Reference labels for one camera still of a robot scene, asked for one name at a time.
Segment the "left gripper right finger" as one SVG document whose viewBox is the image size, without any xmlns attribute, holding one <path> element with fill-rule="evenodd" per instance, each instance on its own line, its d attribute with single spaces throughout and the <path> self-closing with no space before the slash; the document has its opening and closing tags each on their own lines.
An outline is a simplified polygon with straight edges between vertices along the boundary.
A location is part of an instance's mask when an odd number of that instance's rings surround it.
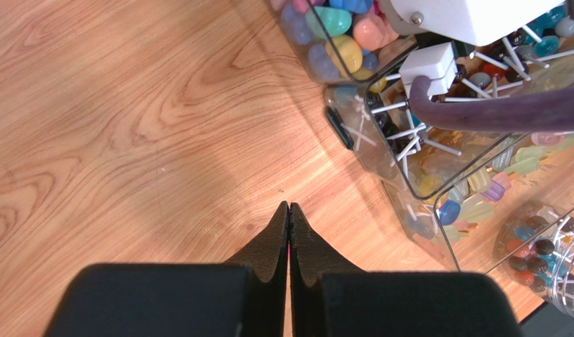
<svg viewBox="0 0 574 337">
<path fill-rule="evenodd" d="M 322 277 L 364 270 L 341 255 L 310 225 L 298 203 L 289 205 L 292 335 L 325 336 Z"/>
</svg>

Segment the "clear box of lollipops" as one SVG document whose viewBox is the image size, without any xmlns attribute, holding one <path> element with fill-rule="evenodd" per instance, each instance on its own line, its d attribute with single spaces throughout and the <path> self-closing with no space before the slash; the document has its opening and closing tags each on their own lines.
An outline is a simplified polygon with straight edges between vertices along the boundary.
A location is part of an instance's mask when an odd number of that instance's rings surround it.
<svg viewBox="0 0 574 337">
<path fill-rule="evenodd" d="M 362 86 L 327 89 L 327 118 L 362 165 L 388 186 L 430 200 L 486 169 L 502 171 L 521 133 L 443 130 L 424 123 L 396 77 L 406 58 L 448 41 L 423 33 L 389 49 L 386 68 Z M 574 86 L 574 11 L 554 8 L 507 36 L 475 46 L 451 41 L 455 80 L 437 104 L 515 98 Z"/>
</svg>

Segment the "clear round jar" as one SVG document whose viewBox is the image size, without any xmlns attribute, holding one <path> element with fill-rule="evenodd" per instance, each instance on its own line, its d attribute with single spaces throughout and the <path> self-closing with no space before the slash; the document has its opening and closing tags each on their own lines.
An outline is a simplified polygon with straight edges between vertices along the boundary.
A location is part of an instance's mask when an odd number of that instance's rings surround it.
<svg viewBox="0 0 574 337">
<path fill-rule="evenodd" d="M 493 260 L 511 281 L 574 318 L 574 206 L 517 208 L 503 222 Z"/>
</svg>

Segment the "clear box of star candies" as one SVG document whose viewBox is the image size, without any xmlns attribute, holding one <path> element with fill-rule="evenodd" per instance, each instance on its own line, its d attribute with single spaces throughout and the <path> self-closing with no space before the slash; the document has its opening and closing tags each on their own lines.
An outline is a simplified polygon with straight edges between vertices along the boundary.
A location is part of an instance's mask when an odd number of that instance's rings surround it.
<svg viewBox="0 0 574 337">
<path fill-rule="evenodd" d="M 385 1 L 267 1 L 310 77 L 363 83 L 390 72 L 418 47 L 395 29 Z"/>
</svg>

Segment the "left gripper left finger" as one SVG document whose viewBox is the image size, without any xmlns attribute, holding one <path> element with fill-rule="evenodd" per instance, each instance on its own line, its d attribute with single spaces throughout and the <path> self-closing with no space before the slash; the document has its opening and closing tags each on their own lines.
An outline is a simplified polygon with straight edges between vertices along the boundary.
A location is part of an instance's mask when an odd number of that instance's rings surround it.
<svg viewBox="0 0 574 337">
<path fill-rule="evenodd" d="M 225 265 L 248 270 L 241 336 L 282 336 L 289 257 L 289 204 L 282 201 L 267 226 Z"/>
</svg>

